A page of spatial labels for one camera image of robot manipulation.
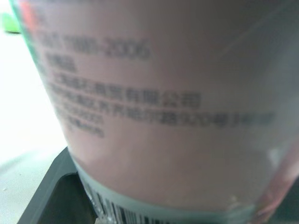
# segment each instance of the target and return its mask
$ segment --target black tray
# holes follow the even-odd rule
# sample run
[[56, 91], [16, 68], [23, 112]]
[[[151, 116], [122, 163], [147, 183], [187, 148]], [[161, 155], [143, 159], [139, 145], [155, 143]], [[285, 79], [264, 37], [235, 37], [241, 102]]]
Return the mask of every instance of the black tray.
[[[84, 192], [68, 149], [53, 161], [18, 224], [94, 224], [96, 214]], [[299, 180], [270, 224], [299, 224]]]

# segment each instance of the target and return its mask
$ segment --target barcode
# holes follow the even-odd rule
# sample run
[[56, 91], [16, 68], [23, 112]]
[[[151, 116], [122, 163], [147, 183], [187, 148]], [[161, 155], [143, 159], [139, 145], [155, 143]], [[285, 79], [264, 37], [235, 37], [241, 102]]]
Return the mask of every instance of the barcode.
[[99, 217], [106, 217], [107, 220], [112, 220], [117, 224], [175, 224], [174, 222], [156, 219], [125, 209], [107, 198], [104, 198], [95, 192], [83, 179], [81, 180], [86, 194], [91, 200]]

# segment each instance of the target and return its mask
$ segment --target drink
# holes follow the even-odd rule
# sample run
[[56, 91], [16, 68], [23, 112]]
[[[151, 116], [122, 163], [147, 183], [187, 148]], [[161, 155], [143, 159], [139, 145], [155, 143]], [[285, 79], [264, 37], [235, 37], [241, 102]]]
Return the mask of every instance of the drink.
[[297, 177], [296, 1], [14, 1], [111, 223], [261, 223]]

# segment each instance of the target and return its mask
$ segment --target green object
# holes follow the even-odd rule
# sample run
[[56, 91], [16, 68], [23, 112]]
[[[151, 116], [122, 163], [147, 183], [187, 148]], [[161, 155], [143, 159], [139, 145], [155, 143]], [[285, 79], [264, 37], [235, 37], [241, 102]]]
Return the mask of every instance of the green object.
[[12, 33], [20, 33], [20, 27], [17, 19], [9, 13], [3, 13], [2, 17], [2, 25], [5, 31]]

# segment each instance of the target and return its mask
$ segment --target white surface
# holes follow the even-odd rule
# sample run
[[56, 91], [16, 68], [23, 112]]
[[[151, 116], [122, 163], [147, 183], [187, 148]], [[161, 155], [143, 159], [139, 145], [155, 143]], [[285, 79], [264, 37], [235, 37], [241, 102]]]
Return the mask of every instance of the white surface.
[[66, 146], [21, 35], [0, 32], [0, 224], [15, 224]]

